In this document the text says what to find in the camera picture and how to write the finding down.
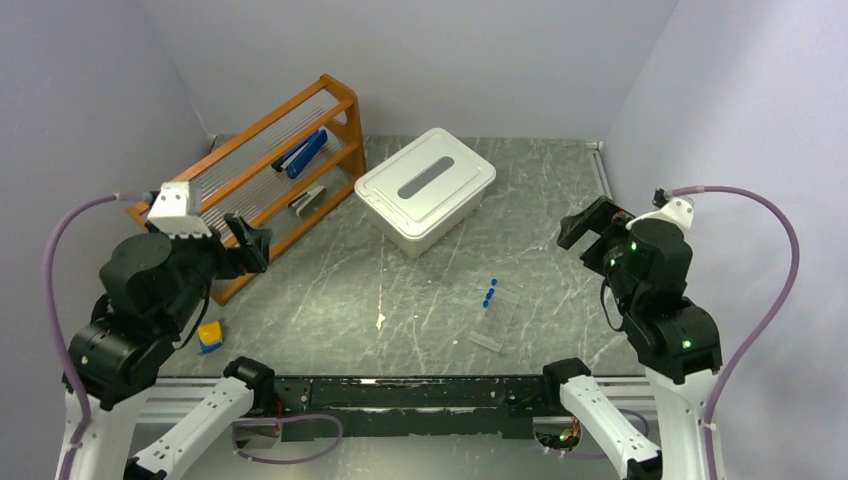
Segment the beige plastic bin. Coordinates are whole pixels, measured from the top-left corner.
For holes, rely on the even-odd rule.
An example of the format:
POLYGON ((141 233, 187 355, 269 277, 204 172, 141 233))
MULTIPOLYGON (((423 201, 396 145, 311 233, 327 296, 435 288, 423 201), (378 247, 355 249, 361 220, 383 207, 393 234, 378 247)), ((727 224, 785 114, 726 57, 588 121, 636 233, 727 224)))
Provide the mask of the beige plastic bin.
POLYGON ((408 257, 418 258, 479 206, 493 182, 434 180, 404 199, 397 188, 381 190, 360 179, 355 194, 367 219, 408 257))

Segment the white bin lid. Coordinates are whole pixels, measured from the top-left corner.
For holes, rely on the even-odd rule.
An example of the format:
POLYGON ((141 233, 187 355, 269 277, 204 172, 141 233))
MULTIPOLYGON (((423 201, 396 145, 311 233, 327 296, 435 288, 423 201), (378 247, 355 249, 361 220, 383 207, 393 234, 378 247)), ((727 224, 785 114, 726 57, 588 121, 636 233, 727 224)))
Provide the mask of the white bin lid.
POLYGON ((483 178, 496 179, 491 163, 448 131, 432 128, 358 180, 373 182, 381 190, 397 188, 407 199, 434 180, 465 183, 483 178))

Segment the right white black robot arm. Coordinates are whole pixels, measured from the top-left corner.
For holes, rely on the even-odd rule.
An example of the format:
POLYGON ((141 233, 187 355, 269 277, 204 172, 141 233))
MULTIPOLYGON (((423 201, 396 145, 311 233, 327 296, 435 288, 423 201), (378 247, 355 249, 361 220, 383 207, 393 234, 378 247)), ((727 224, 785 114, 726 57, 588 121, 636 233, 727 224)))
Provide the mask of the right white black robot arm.
POLYGON ((664 196, 655 206, 635 216, 601 196, 561 220, 557 244, 570 249, 587 232, 597 234, 580 259, 612 294, 652 389, 661 442, 641 434, 578 359, 546 365, 539 398, 548 412, 575 419, 622 479, 711 479, 718 468, 708 459, 715 448, 706 403, 723 360, 714 319, 685 295, 694 207, 664 196))

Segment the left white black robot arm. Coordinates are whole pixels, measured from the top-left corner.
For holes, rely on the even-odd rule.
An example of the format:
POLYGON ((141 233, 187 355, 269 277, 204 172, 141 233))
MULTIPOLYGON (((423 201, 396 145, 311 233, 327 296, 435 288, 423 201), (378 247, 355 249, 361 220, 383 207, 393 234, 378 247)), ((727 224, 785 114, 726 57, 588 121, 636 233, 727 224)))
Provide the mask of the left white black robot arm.
POLYGON ((151 227, 121 242, 101 268, 104 294, 68 348, 67 424, 60 479, 178 479, 213 441, 246 414, 276 414, 273 370, 252 359, 230 362, 212 391, 166 434, 137 453, 134 426, 159 370, 216 280, 262 273, 272 234, 237 215, 218 232, 169 236, 151 227))

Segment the grey white device on shelf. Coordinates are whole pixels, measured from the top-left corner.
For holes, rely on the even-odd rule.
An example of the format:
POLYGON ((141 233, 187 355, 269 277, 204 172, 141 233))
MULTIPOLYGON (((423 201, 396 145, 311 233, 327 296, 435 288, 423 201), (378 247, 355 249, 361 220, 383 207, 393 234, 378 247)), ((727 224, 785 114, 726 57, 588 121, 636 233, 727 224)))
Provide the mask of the grey white device on shelf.
POLYGON ((301 219, 311 216, 324 202, 327 189, 323 184, 311 186, 289 202, 288 208, 301 219))

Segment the orange wooden shelf rack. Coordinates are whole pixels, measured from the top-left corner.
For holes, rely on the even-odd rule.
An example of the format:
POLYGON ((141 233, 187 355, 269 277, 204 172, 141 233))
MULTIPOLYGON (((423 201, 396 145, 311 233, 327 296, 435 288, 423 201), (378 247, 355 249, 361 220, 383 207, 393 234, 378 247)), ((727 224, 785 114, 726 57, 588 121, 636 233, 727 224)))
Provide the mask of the orange wooden shelf rack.
POLYGON ((242 216, 252 227, 271 230, 270 255, 279 257, 354 191, 366 171, 365 146, 355 92, 323 74, 284 104, 235 135, 178 175, 202 196, 202 217, 221 233, 227 246, 236 240, 223 216, 242 216), (319 129, 328 141, 303 173, 289 179, 271 163, 319 129), (305 190, 323 184, 324 202, 306 219, 288 204, 305 190))

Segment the blue stapler on shelf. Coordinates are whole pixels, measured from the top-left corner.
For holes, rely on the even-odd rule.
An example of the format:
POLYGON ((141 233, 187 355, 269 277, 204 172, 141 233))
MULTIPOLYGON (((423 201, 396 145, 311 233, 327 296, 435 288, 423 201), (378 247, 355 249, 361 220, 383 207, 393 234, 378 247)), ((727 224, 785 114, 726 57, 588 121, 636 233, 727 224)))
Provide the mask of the blue stapler on shelf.
POLYGON ((294 180, 300 176, 309 163, 316 157, 328 141, 325 129, 319 129, 302 140, 296 146, 286 151, 281 157, 271 163, 271 168, 277 173, 284 173, 294 180))

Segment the yellow blue block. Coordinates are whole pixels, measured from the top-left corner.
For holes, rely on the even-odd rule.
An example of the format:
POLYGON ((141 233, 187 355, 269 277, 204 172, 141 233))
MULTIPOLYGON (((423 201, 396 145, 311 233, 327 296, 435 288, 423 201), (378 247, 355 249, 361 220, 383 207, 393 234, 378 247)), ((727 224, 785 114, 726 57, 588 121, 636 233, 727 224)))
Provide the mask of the yellow blue block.
POLYGON ((219 321, 202 324, 196 331, 201 354, 209 354, 224 344, 223 329, 219 321))

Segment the clear test tube rack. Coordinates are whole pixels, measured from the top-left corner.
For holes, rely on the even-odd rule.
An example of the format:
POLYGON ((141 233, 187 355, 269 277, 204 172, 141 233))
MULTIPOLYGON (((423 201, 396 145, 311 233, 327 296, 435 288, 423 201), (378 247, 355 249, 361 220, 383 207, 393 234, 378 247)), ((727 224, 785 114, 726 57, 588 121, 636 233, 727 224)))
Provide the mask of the clear test tube rack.
POLYGON ((498 284, 490 300, 490 306, 487 309, 482 307, 482 302, 486 300, 485 296, 490 288, 489 283, 481 302, 478 318, 470 327, 467 339, 479 347, 500 353, 504 348, 509 328, 520 302, 520 296, 507 289, 498 278, 494 279, 498 280, 498 284))

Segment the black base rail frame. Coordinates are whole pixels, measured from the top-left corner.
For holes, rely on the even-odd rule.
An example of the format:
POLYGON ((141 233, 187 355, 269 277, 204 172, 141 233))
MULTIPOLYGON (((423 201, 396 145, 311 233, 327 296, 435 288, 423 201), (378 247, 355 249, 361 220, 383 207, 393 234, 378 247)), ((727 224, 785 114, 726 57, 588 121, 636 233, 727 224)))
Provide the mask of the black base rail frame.
MULTIPOLYGON (((153 388, 137 425, 170 426, 212 393, 216 378, 165 378, 153 388)), ((602 393, 616 408, 655 421, 653 396, 642 377, 600 377, 602 393)), ((570 423, 541 375, 417 376, 362 378, 279 376, 276 398, 282 417, 327 414, 338 418, 347 438, 497 435, 534 440, 534 430, 570 423)), ((283 427, 283 442, 331 438, 324 420, 283 427)))

